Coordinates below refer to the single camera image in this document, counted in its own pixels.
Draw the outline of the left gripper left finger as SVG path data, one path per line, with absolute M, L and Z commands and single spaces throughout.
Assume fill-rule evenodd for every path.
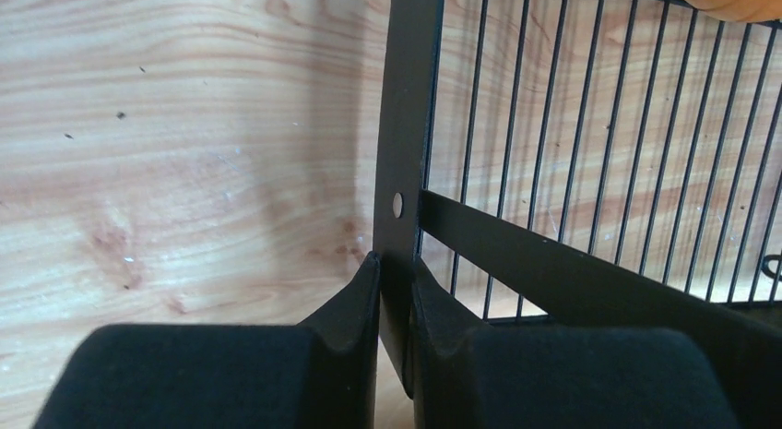
M 370 428 L 380 262 L 292 326 L 117 324 L 72 353 L 38 428 Z

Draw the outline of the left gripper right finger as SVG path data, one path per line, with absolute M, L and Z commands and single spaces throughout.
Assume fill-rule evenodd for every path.
M 736 428 L 713 369 L 662 328 L 496 328 L 422 262 L 412 286 L 419 428 Z

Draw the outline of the black wire dish rack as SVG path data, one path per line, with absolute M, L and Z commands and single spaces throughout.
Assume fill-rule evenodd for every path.
M 391 0 L 373 214 L 413 399 L 422 262 L 496 328 L 662 328 L 781 424 L 781 19 L 684 0 Z

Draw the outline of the white orange bowl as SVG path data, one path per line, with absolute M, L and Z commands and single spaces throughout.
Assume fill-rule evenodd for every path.
M 781 0 L 684 0 L 709 17 L 727 22 L 759 23 L 781 19 Z

